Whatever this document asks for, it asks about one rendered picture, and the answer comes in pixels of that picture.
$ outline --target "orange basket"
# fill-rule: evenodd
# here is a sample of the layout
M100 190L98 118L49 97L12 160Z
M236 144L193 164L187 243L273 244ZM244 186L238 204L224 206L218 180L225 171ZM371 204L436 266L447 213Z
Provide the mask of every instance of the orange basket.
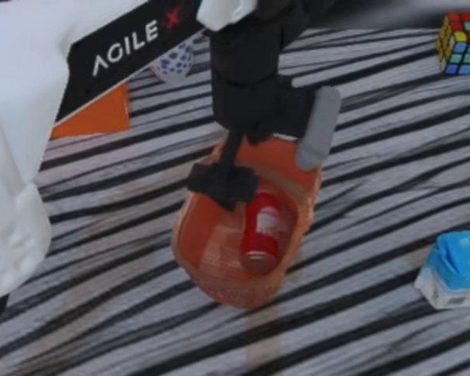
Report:
M216 161L223 144L201 163ZM188 193L172 232L172 250L195 284L217 302L245 309L264 305L276 294L295 260L312 221L321 183L320 166L310 172L295 166L295 150L293 142L273 137L258 147L244 141L236 158L237 165L254 169L260 184L271 185L278 192L285 208L287 232L281 242L282 255L269 274L252 275L239 262L245 204L229 212L203 194Z

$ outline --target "dark background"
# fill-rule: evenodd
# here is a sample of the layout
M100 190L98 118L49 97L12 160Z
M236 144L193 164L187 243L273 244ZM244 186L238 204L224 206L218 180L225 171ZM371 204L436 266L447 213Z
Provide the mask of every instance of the dark background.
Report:
M470 0L336 0L315 27L401 29L440 27L445 13L470 10Z

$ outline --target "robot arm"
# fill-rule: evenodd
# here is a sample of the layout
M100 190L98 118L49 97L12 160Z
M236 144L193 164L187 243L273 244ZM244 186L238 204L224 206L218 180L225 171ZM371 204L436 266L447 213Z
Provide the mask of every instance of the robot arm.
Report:
M175 6L183 18L169 27L164 17ZM293 88L289 78L277 73L281 49L307 25L306 8L301 0L0 3L0 297L24 283L49 249L49 220L32 182L53 126L204 25L212 31L215 117L230 136L213 169L195 166L189 188L228 209L250 200L257 177L233 165L245 136L254 143L273 133L308 140L302 143L306 150L300 146L307 162L298 156L296 161L305 168L318 162L313 161L319 154L312 138L316 117L324 114L316 112L317 101L332 98L333 106L321 107L332 109L329 122L321 125L321 135L331 135L339 98L334 91L317 96L314 88ZM323 138L328 147L330 136Z

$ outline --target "blue and white tissue pack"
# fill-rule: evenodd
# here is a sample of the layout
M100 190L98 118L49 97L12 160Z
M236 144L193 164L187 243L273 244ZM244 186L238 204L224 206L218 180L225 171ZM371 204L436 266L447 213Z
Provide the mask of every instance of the blue and white tissue pack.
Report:
M414 286L436 309L470 307L470 231L440 235Z

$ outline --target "red can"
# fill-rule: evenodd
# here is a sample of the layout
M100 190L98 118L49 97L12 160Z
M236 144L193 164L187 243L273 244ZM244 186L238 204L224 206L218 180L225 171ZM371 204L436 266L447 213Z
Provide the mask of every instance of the red can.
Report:
M245 207L240 263L249 272L267 274L279 262L280 202L271 190L259 190Z

